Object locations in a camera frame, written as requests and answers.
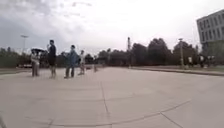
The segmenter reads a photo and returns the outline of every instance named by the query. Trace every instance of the pole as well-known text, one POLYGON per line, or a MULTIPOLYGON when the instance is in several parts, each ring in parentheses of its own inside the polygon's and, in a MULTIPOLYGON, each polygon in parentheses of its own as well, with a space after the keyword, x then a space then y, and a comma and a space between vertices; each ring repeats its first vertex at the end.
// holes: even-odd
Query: pole
POLYGON ((183 39, 180 38, 180 63, 181 63, 181 68, 184 68, 184 53, 183 53, 183 39))
POLYGON ((22 49, 22 53, 24 53, 24 51, 25 51, 25 47, 26 47, 26 38, 28 38, 28 36, 26 36, 26 35, 21 35, 21 37, 23 38, 23 49, 22 49))

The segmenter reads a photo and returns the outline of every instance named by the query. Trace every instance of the sky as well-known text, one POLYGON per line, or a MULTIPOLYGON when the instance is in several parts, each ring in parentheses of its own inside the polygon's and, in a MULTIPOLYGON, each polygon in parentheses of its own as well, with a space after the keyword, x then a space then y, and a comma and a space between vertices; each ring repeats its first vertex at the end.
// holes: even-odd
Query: sky
POLYGON ((0 0, 0 47, 28 51, 55 40, 58 53, 97 54, 163 38, 170 49, 179 38, 199 44, 196 20, 224 9, 223 0, 0 0), (27 35, 25 46, 21 35, 27 35))

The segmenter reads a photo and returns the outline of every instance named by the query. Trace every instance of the concrete pavement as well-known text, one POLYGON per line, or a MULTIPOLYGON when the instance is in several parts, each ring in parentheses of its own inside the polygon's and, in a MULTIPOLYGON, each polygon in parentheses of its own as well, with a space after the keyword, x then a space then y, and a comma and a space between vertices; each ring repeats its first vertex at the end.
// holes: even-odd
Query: concrete pavement
POLYGON ((7 128, 222 128, 224 78, 105 68, 0 76, 7 128))

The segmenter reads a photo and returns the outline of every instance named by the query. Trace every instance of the building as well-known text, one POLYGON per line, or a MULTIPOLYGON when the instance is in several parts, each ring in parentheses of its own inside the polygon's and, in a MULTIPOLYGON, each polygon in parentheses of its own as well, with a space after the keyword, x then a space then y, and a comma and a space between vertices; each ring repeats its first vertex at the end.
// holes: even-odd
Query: building
POLYGON ((198 19, 197 25, 202 45, 224 40, 224 10, 198 19))
POLYGON ((214 56, 217 64, 224 64, 224 10, 197 20, 202 54, 214 56))

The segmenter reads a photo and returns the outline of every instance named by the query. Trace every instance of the window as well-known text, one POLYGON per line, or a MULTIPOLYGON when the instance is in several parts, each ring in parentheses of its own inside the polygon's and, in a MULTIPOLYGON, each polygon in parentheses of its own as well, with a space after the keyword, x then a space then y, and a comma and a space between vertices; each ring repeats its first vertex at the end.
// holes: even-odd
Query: window
POLYGON ((222 27, 222 35, 224 35, 224 27, 222 27))
POLYGON ((200 29, 203 30, 203 26, 201 22, 199 23, 199 26, 200 26, 200 29))
POLYGON ((216 17, 214 18, 214 22, 215 22, 215 25, 217 26, 218 25, 218 21, 217 21, 216 17))
POLYGON ((213 38, 216 39, 216 31, 213 30, 213 38))
POLYGON ((206 29, 206 23, 205 23, 205 20, 203 21, 203 28, 206 29))
POLYGON ((205 33, 202 32, 201 35, 202 35, 202 41, 205 41, 205 33))
POLYGON ((205 32, 205 40, 208 40, 208 32, 205 32))
POLYGON ((222 23, 221 15, 219 15, 218 18, 219 18, 219 23, 221 24, 222 23))
POLYGON ((211 31, 211 30, 209 30, 209 32, 208 32, 208 33, 209 33, 209 39, 210 39, 210 40, 212 40, 212 31, 211 31))
POLYGON ((210 19, 210 23, 211 23, 211 26, 213 27, 214 26, 214 23, 213 23, 213 20, 210 19))
POLYGON ((219 31, 219 29, 217 29, 217 36, 218 36, 218 38, 220 38, 220 31, 219 31))
POLYGON ((209 24, 208 20, 206 20, 206 26, 207 26, 207 28, 210 28, 210 24, 209 24))

